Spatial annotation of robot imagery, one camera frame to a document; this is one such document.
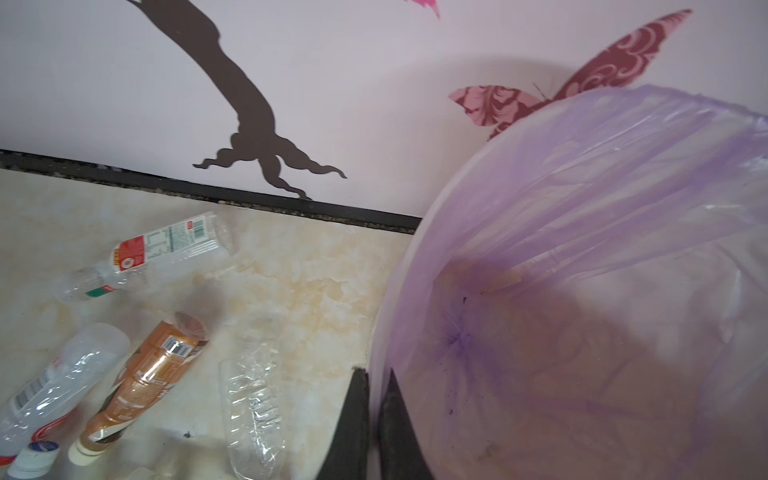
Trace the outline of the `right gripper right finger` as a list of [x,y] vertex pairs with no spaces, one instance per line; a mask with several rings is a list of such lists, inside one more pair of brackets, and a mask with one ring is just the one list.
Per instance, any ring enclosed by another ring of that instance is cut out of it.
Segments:
[[379,458],[384,480],[433,480],[424,459],[395,372],[390,370],[378,419]]

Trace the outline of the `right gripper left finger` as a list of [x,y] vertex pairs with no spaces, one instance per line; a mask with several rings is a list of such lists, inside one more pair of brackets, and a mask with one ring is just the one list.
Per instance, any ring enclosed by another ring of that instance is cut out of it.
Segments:
[[370,437],[368,373],[354,368],[334,435],[316,480],[365,480]]

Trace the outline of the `clear bottle red green label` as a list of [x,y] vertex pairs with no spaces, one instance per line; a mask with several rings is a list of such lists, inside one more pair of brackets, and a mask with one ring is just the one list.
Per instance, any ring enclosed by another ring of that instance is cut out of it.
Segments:
[[56,297],[75,302],[143,290],[213,267],[235,251],[230,223],[208,211],[118,243],[104,259],[64,276]]

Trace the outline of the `Pocari Sweat bottle white cap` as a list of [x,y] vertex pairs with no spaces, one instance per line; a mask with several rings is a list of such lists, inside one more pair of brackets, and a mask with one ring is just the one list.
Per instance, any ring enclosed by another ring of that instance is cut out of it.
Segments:
[[13,460],[6,472],[6,479],[43,479],[51,472],[60,452],[60,445],[53,441],[30,443]]

